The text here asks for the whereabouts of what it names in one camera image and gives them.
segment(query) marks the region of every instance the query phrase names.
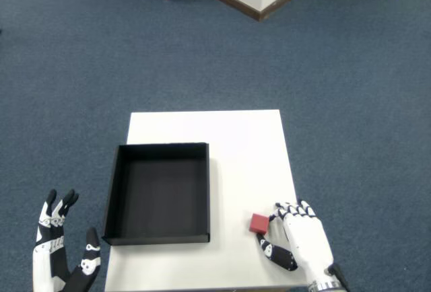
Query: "red block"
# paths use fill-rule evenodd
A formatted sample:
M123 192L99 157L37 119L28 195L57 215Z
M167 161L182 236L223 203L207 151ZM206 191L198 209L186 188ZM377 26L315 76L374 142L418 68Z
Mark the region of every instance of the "red block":
M250 231L265 235L268 231L269 218L253 213L250 222Z

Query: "open black box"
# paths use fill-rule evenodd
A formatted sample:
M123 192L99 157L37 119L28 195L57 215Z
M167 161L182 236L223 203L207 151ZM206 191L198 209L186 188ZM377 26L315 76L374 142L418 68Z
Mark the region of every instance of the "open black box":
M209 242L209 145L120 145L103 239L110 245Z

